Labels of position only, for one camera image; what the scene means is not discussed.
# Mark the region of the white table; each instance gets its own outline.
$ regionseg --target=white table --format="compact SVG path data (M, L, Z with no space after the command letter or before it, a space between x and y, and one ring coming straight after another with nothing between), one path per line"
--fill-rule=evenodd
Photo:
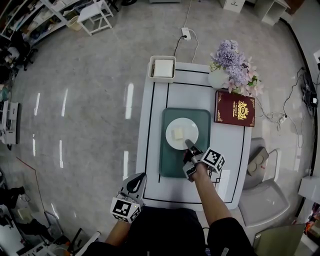
M147 174L142 200L151 207L203 210L194 182L159 175L163 110L203 109L211 113L210 146L226 161L221 174L213 173L211 180L227 207L234 209L245 181L252 129L213 121L216 90L208 84L209 66L177 62L175 68L174 83L145 79L136 160L136 172Z
M0 140L3 144L16 144L17 138L17 117L18 117L18 102L9 102L8 100L3 103L2 120L0 123L0 129L2 135ZM10 126L7 127L7 121L10 120Z

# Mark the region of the pink flower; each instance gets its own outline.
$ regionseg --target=pink flower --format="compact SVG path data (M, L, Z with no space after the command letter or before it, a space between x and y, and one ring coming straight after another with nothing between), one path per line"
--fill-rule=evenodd
M249 93L247 91L247 85L242 84L238 88L240 88L239 94L241 94L243 96L249 96Z
M262 91L263 87L265 87L259 80L253 82L254 89L251 90L252 94L255 96L258 96L259 94L263 94L264 92Z
M247 70L248 70L248 76L252 79L254 76L256 76L256 77L258 77L259 76L259 74L256 72L256 70L257 70L257 67L256 66L251 66L251 64L250 63L248 63L248 68L247 68Z
M235 81L233 79L230 79L228 82L225 82L223 84L223 88L228 89L229 93L231 93L233 89L237 89Z
M252 78L254 76L258 77L259 74L256 72L257 67L256 66L251 66L251 64L248 62L248 67L243 70L245 74L245 79L248 80L249 82L252 82Z
M247 62L245 62L245 64L247 65L247 66L249 66L249 63L254 63L253 61L251 61L252 60L252 57L250 57L249 59L248 59L248 61Z
M253 93L253 91L255 90L253 86L249 86L249 85L246 85L246 86L245 86L245 89L246 89L246 91L248 92L248 95L249 95L249 96L250 96L250 95Z

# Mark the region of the green tray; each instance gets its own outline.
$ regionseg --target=green tray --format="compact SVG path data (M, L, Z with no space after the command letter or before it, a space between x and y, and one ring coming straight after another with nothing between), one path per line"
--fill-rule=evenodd
M177 118L188 118L194 121L199 130L195 145L205 152L210 146L211 115L204 109L172 108L168 107L162 112L161 144L159 173L163 177L185 178L184 152L171 147L166 139L168 125Z

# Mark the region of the tissue box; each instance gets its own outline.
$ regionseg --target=tissue box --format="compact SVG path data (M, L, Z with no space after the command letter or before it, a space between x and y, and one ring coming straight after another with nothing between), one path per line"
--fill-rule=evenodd
M173 83L176 75L176 57L151 56L148 77L155 83Z

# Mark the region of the flower arrangement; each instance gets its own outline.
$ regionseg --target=flower arrangement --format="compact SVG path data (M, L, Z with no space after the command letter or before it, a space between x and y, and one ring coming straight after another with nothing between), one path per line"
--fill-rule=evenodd
M239 52L238 43L234 40L224 40L221 42L216 54L210 54L212 62L210 70L223 69L228 73L228 80L223 87L229 93L237 93L244 96L262 94L264 85L259 79L257 67L252 65L252 58L246 60L243 52Z

